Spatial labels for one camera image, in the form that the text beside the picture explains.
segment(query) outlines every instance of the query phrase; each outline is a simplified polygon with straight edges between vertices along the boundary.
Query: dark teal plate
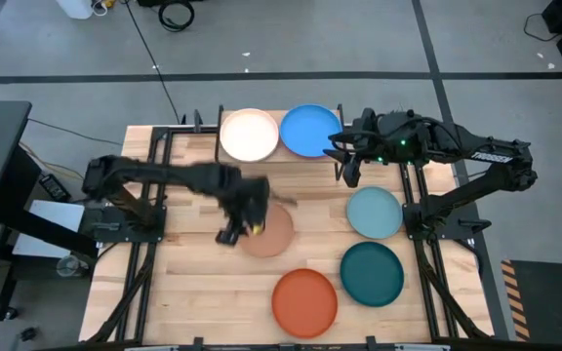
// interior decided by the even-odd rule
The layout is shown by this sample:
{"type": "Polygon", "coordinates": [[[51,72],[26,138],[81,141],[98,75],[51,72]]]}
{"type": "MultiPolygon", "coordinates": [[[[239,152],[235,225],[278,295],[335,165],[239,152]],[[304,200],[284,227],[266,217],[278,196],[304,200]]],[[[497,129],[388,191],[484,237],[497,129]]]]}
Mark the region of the dark teal plate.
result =
{"type": "Polygon", "coordinates": [[[373,307],[393,302],[405,282],[396,254],[374,242],[359,243],[348,249],[341,259],[340,276],[350,297],[373,307]]]}

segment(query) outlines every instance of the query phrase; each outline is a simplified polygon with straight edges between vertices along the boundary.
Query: blue plate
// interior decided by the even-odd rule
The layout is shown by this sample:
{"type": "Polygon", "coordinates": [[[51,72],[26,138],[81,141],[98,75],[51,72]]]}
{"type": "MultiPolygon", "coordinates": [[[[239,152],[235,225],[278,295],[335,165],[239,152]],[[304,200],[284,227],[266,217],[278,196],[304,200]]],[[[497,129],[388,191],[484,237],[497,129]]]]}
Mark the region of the blue plate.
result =
{"type": "Polygon", "coordinates": [[[285,115],[279,135],[283,143],[303,157],[324,156],[332,148],[329,136],[341,132],[340,119],[328,108],[315,104],[297,106],[285,115]]]}
{"type": "Polygon", "coordinates": [[[389,191],[377,186],[366,186],[352,194],[346,204],[350,225],[370,239],[390,237],[402,224],[402,208],[389,191]]]}
{"type": "Polygon", "coordinates": [[[348,249],[341,259],[340,278],[350,297],[373,307],[393,302],[405,283],[396,253],[375,242],[359,243],[348,249]]]}

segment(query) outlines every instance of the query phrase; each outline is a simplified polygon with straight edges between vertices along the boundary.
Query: orange plate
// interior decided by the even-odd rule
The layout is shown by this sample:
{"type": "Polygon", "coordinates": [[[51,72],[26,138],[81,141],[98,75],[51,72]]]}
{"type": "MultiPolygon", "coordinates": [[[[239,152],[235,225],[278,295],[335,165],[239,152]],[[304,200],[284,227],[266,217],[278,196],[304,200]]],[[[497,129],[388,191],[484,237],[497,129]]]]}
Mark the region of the orange plate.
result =
{"type": "Polygon", "coordinates": [[[321,273],[306,268],[293,270],[274,287],[272,313],[288,334],[316,337],[336,320],[338,296],[321,273]]]}

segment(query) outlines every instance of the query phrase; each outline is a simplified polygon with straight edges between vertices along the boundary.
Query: concrete floor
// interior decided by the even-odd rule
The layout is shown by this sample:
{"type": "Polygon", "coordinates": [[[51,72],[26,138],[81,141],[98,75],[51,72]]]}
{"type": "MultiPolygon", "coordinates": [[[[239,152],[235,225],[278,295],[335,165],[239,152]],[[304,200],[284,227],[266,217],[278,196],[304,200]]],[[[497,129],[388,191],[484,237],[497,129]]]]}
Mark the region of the concrete floor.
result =
{"type": "MultiPolygon", "coordinates": [[[[494,273],[499,273],[503,258],[562,262],[562,79],[557,75],[562,72],[562,58],[554,42],[538,42],[522,32],[524,18],[542,11],[547,3],[206,0],[194,3],[194,24],[177,34],[164,31],[150,10],[134,3],[132,9],[162,72],[187,77],[166,84],[177,111],[191,115],[196,108],[206,123],[215,122],[221,103],[227,108],[270,109],[306,102],[330,107],[342,103],[346,119],[358,116],[366,106],[379,111],[414,108],[441,118],[447,106],[443,97],[438,99],[435,82],[427,74],[436,68],[441,73],[530,72],[526,77],[536,80],[443,81],[456,123],[478,135],[533,143],[539,182],[523,193],[499,193],[478,202],[481,217],[494,223],[485,236],[494,273]],[[423,9],[436,57],[432,66],[414,3],[423,9]],[[242,75],[237,81],[219,81],[211,74],[245,69],[251,73],[419,72],[426,73],[426,79],[417,79],[418,75],[373,79],[367,74],[362,78],[371,79],[249,80],[242,75]]],[[[531,20],[530,30],[549,36],[539,18],[531,20]]],[[[122,141],[127,125],[174,124],[176,116],[161,84],[136,82],[135,75],[155,74],[152,65],[123,5],[116,4],[106,17],[87,20],[68,19],[55,1],[46,0],[7,0],[0,13],[0,77],[12,83],[19,77],[31,82],[0,84],[0,99],[31,101],[34,119],[115,141],[122,141]],[[120,79],[127,82],[91,77],[87,80],[92,83],[45,83],[41,79],[97,75],[127,75],[120,79]]],[[[117,146],[33,123],[22,140],[44,160],[80,173],[91,158],[119,153],[117,146]]],[[[470,173],[480,170],[473,163],[467,167],[470,173]]],[[[79,183],[64,182],[75,197],[81,196],[79,183]]],[[[502,283],[500,275],[495,279],[502,283]]],[[[12,347],[14,333],[34,325],[47,332],[34,345],[19,345],[19,350],[76,341],[88,282],[66,283],[70,286],[43,282],[18,287],[16,304],[26,313],[12,323],[0,323],[0,332],[9,336],[0,339],[0,350],[12,347]]],[[[499,297],[503,313],[509,315],[502,288],[499,297]]],[[[512,324],[506,327],[513,337],[512,324]]]]}

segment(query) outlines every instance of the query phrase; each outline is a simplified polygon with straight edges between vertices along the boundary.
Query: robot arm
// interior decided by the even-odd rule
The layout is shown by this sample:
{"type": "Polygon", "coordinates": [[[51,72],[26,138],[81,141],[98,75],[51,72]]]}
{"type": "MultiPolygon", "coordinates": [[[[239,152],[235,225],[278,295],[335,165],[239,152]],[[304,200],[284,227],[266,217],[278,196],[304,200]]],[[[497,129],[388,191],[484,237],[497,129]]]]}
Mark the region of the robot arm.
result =
{"type": "Polygon", "coordinates": [[[153,206],[123,187],[130,181],[184,186],[193,193],[217,198],[229,218],[227,227],[217,236],[221,244],[235,245],[239,235],[246,234],[245,224],[255,234],[264,228],[270,195],[268,179],[243,178],[238,168],[224,164],[164,166],[104,156],[88,165],[82,190],[90,199],[108,200],[138,225],[152,227],[156,220],[153,206]]]}
{"type": "Polygon", "coordinates": [[[342,163],[343,179],[349,187],[357,186],[362,162],[418,167],[429,161],[450,164],[464,159],[490,163],[483,176],[444,195],[421,200],[413,223],[428,230],[458,207],[497,190],[526,190],[537,179],[530,143],[475,136],[462,126],[422,117],[413,110],[377,115],[366,108],[349,130],[329,139],[335,150],[325,153],[342,163]]]}

